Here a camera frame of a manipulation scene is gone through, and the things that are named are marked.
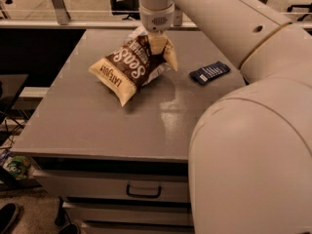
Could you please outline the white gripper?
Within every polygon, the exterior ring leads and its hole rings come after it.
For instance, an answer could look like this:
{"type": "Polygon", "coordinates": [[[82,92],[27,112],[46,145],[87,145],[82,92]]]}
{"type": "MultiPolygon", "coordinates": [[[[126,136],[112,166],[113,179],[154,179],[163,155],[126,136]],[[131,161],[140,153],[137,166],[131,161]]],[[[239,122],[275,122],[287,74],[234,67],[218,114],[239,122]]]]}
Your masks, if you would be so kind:
{"type": "Polygon", "coordinates": [[[175,5],[172,4],[168,8],[161,10],[148,9],[143,5],[139,5],[140,20],[148,33],[148,41],[152,55],[160,55],[163,53],[168,41],[168,37],[164,32],[168,30],[174,22],[175,5]]]}

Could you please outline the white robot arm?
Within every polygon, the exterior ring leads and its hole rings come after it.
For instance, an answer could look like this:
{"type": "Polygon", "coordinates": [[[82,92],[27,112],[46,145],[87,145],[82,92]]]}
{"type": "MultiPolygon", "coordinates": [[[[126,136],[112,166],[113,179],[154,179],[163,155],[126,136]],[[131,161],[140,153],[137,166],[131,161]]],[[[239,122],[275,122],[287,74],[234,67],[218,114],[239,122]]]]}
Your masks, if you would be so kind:
{"type": "Polygon", "coordinates": [[[179,7],[247,80],[190,140],[195,234],[311,234],[311,36],[257,0],[139,0],[152,19],[179,7]]]}

